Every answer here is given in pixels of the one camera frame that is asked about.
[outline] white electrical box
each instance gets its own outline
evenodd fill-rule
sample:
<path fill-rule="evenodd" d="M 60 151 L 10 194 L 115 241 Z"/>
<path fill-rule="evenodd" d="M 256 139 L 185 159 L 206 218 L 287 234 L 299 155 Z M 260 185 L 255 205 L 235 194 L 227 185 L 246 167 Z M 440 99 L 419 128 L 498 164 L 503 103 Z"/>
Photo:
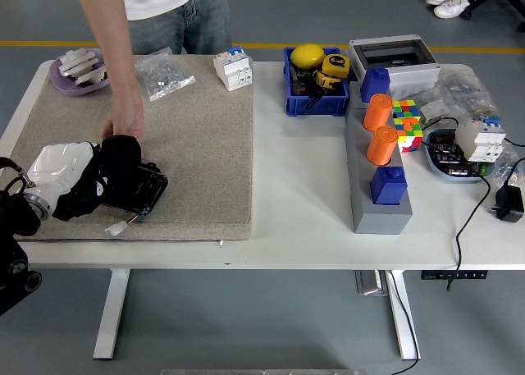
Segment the white electrical box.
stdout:
<path fill-rule="evenodd" d="M 351 40 L 346 56 L 360 83 L 367 69 L 385 67 L 394 100 L 432 88 L 440 72 L 440 65 L 417 34 Z"/>
<path fill-rule="evenodd" d="M 228 90 L 238 89 L 252 83 L 249 57 L 239 46 L 216 55 L 213 58 L 213 65 Z"/>

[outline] table leg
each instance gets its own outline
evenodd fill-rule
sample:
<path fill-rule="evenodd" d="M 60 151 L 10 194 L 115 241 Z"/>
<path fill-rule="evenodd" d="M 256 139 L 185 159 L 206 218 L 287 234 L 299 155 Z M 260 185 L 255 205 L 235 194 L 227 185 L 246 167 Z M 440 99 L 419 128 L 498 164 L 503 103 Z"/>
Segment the table leg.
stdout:
<path fill-rule="evenodd" d="M 98 330 L 97 344 L 93 354 L 94 359 L 112 359 L 115 349 L 116 333 L 121 320 L 122 305 L 126 297 L 126 288 L 130 277 L 129 268 L 112 269 L 112 279 L 107 290 L 106 304 L 100 328 Z"/>
<path fill-rule="evenodd" d="M 420 359 L 421 355 L 419 354 L 418 339 L 413 327 L 409 297 L 404 286 L 403 270 L 387 271 L 386 282 L 390 292 L 390 303 L 392 305 L 401 358 L 403 360 L 415 360 L 416 357 Z"/>

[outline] power adapter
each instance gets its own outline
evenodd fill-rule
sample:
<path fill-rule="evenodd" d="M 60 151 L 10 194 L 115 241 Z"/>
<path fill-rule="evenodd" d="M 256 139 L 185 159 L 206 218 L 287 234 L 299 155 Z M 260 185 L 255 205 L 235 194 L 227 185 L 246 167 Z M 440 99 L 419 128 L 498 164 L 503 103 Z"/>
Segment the power adapter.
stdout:
<path fill-rule="evenodd" d="M 495 193 L 495 216 L 501 221 L 517 222 L 523 216 L 522 191 L 506 182 Z"/>

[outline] purple tray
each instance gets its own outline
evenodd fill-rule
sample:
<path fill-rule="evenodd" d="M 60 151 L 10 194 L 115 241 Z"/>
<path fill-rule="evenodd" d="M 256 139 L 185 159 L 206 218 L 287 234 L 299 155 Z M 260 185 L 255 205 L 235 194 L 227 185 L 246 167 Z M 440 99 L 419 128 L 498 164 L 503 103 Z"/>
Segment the purple tray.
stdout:
<path fill-rule="evenodd" d="M 102 58 L 102 53 L 100 52 L 100 49 L 98 48 L 86 48 L 85 49 L 88 53 L 92 52 L 95 54 L 95 57 L 98 58 L 98 63 L 95 63 L 93 65 L 94 69 L 98 69 L 104 64 L 104 60 Z M 60 58 L 58 58 L 55 62 L 51 64 L 51 67 L 49 67 L 49 76 L 51 77 L 51 81 L 55 84 L 55 86 L 60 90 L 63 94 L 69 94 L 70 96 L 81 96 L 82 94 L 88 94 L 89 92 L 93 92 L 94 90 L 101 89 L 107 84 L 109 84 L 109 79 L 102 80 L 96 84 L 91 84 L 90 82 L 85 84 L 76 85 L 75 84 L 75 78 L 73 77 L 64 77 L 60 74 L 60 71 L 58 70 L 58 67 L 62 65 L 62 62 L 60 62 Z"/>

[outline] yellow floor line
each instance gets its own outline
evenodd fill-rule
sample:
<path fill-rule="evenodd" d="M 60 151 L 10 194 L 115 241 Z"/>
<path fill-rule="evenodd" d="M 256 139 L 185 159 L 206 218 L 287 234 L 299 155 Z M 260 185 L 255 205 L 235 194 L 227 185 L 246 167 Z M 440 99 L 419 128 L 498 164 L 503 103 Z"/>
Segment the yellow floor line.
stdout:
<path fill-rule="evenodd" d="M 297 47 L 300 43 L 241 43 L 245 49 L 283 49 Z M 341 51 L 347 49 L 348 44 L 321 44 L 323 47 L 338 47 Z M 0 40 L 0 47 L 97 47 L 96 41 L 48 41 L 48 40 Z M 492 47 L 446 47 L 430 46 L 434 53 L 497 53 L 497 54 L 524 54 L 525 48 L 492 48 Z"/>

